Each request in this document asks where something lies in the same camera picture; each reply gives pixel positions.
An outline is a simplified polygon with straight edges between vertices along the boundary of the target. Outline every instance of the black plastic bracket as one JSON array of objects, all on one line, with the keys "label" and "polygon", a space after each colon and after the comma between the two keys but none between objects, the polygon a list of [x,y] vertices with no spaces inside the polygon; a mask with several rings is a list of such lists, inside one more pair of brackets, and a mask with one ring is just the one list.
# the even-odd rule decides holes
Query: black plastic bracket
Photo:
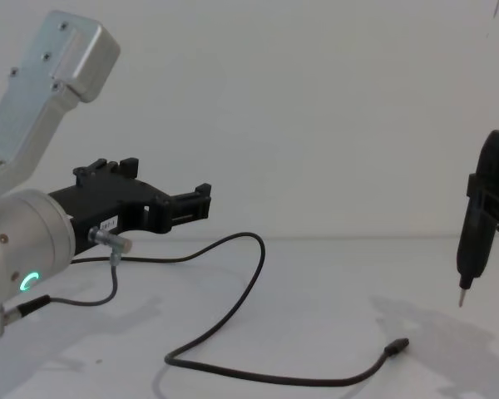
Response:
[{"label": "black plastic bracket", "polygon": [[457,252],[460,286],[469,289],[487,265],[496,230],[499,231],[499,131],[488,136],[476,173],[467,184],[466,218]]},{"label": "black plastic bracket", "polygon": [[164,234],[173,226],[209,217],[210,185],[188,194],[170,196],[136,179],[139,160],[97,160],[76,168],[76,185],[50,193],[71,218],[76,254],[94,246],[89,230],[100,227],[120,234],[145,230]]}]

